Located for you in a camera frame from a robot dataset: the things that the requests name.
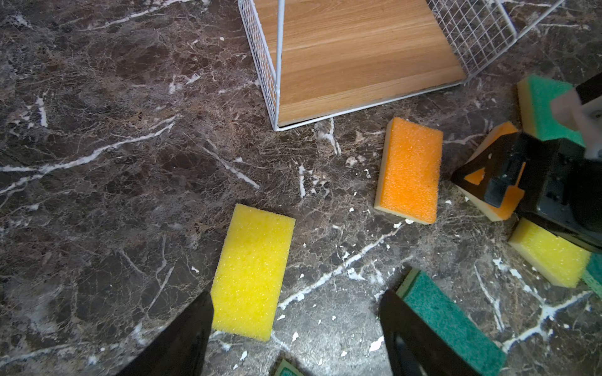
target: white wire frame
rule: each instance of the white wire frame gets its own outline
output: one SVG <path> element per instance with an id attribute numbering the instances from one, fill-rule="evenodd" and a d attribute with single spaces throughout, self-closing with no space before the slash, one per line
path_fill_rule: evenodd
<path id="1" fill-rule="evenodd" d="M 249 45 L 251 47 L 253 61 L 255 62 L 255 68 L 257 69 L 272 128 L 274 131 L 280 132 L 319 122 L 320 120 L 326 120 L 331 117 L 394 102 L 396 100 L 465 84 L 498 57 L 506 53 L 521 37 L 534 28 L 543 18 L 557 9 L 564 1 L 565 0 L 557 0 L 536 20 L 520 32 L 517 32 L 514 23 L 510 19 L 510 16 L 500 0 L 489 0 L 489 3 L 480 5 L 476 4 L 476 0 L 427 0 L 435 19 L 450 43 L 464 73 L 466 73 L 466 79 L 464 81 L 427 88 L 403 96 L 380 100 L 283 127 L 278 126 L 278 115 L 280 110 L 285 0 L 278 0 L 278 34 L 276 41 L 275 69 L 254 1 L 238 0 L 238 7 L 243 19 L 247 39 L 249 40 Z"/>

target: green scouring pad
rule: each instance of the green scouring pad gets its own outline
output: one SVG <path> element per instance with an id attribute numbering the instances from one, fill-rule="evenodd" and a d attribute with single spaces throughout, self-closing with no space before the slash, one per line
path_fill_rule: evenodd
<path id="1" fill-rule="evenodd" d="M 517 85 L 523 130 L 542 141 L 568 138 L 585 146 L 581 133 L 572 131 L 554 119 L 552 99 L 573 88 L 568 82 L 530 75 Z"/>
<path id="2" fill-rule="evenodd" d="M 303 374 L 286 360 L 282 359 L 274 376 L 303 376 Z"/>
<path id="3" fill-rule="evenodd" d="M 483 376 L 496 376 L 506 354 L 477 328 L 424 272 L 412 269 L 397 295 Z"/>
<path id="4" fill-rule="evenodd" d="M 602 254 L 592 253 L 581 279 L 602 298 Z"/>

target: wooden board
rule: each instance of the wooden board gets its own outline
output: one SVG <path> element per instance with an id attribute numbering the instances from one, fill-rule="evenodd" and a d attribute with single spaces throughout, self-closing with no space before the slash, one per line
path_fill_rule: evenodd
<path id="1" fill-rule="evenodd" d="M 255 0 L 276 67 L 278 0 Z M 287 0 L 279 126 L 465 78 L 425 0 Z"/>

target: yellow sponge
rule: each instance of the yellow sponge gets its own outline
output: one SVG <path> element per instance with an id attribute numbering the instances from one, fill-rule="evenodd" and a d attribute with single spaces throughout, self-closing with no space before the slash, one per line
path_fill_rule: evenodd
<path id="1" fill-rule="evenodd" d="M 295 219 L 237 204 L 211 298 L 214 329 L 267 341 Z"/>
<path id="2" fill-rule="evenodd" d="M 591 253 L 522 218 L 509 241 L 552 285 L 577 287 Z"/>
<path id="3" fill-rule="evenodd" d="M 443 132 L 398 117 L 386 127 L 374 208 L 418 223 L 437 219 Z"/>
<path id="4" fill-rule="evenodd" d="M 518 130 L 511 122 L 506 122 L 498 125 L 494 129 L 492 129 L 491 132 L 489 132 L 487 137 L 485 137 L 481 145 L 479 145 L 477 150 L 474 151 L 473 155 L 468 160 L 470 161 L 476 158 L 477 155 L 481 154 L 485 149 L 487 149 L 487 147 L 489 147 L 489 145 L 491 145 L 495 140 L 497 140 L 501 136 L 516 132 L 518 132 Z M 466 177 L 464 177 L 464 179 L 473 184 L 479 184 L 481 183 L 481 180 L 483 180 L 483 177 L 485 177 L 484 168 L 475 171 L 470 175 L 467 175 Z M 510 218 L 512 213 L 514 213 L 514 210 L 516 210 L 518 203 L 521 199 L 523 199 L 523 196 L 525 194 L 525 192 L 518 187 L 517 182 L 516 185 L 508 187 L 508 189 L 506 190 L 506 195 L 504 196 L 504 199 L 501 202 L 501 206 L 499 208 L 496 208 L 495 206 L 491 206 L 488 203 L 479 200 L 477 197 L 473 196 L 472 194 L 463 190 L 462 188 L 458 188 L 462 191 L 462 193 L 466 195 L 466 197 L 470 199 L 470 201 L 479 210 L 481 210 L 487 216 L 487 218 L 489 218 L 490 221 L 505 221 L 508 218 Z"/>

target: marble countertop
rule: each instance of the marble countertop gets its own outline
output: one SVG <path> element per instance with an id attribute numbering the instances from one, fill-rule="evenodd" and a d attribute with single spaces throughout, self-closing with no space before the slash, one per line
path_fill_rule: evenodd
<path id="1" fill-rule="evenodd" d="M 389 375 L 378 301 L 409 266 L 508 351 L 501 375 L 601 374 L 600 299 L 448 181 L 520 124 L 526 74 L 602 69 L 601 9 L 568 0 L 467 85 L 273 132 L 234 0 L 0 0 L 0 375 L 115 374 L 210 287 L 236 203 L 297 224 L 272 339 L 215 334 L 206 376 Z M 372 208 L 394 116 L 444 132 L 431 226 Z"/>

